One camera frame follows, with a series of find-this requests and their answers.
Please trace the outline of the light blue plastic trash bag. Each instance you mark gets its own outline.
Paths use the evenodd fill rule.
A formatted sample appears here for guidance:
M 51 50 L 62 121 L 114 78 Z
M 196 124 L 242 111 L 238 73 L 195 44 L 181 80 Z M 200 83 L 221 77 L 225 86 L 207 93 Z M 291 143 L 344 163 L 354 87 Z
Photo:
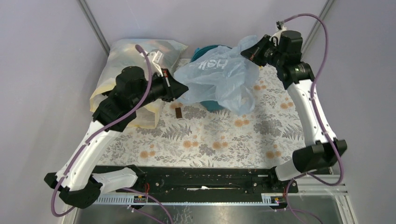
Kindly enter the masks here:
M 259 67 L 241 52 L 257 42 L 257 36 L 246 36 L 233 48 L 218 46 L 177 69 L 173 77 L 189 88 L 178 101 L 185 105 L 216 101 L 237 115 L 252 112 L 252 88 L 259 78 Z

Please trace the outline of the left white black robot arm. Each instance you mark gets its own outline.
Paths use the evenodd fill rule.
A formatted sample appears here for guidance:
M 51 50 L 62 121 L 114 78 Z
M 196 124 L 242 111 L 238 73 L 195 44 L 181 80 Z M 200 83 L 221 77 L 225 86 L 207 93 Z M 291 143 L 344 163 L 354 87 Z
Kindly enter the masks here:
M 56 173 L 44 180 L 67 205 L 87 208 L 100 195 L 122 188 L 134 192 L 144 188 L 145 180 L 136 169 L 125 167 L 108 173 L 94 169 L 108 146 L 134 120 L 141 107 L 158 99 L 174 101 L 188 91 L 167 69 L 145 72 L 137 66 L 125 67 L 116 77 L 116 85 L 93 114 L 88 131 L 76 151 Z

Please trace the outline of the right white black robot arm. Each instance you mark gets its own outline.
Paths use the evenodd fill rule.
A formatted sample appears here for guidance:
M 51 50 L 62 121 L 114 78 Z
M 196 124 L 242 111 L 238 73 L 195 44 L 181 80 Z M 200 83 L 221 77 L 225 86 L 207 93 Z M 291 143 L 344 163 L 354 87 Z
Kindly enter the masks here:
M 276 166 L 268 179 L 269 189 L 280 192 L 286 180 L 301 174 L 329 168 L 347 149 L 345 140 L 337 138 L 330 128 L 317 98 L 315 77 L 309 64 L 301 60 L 303 38 L 297 31 L 283 30 L 265 35 L 241 55 L 258 66 L 276 68 L 277 77 L 291 97 L 304 133 L 305 147 L 293 152 L 290 161 Z

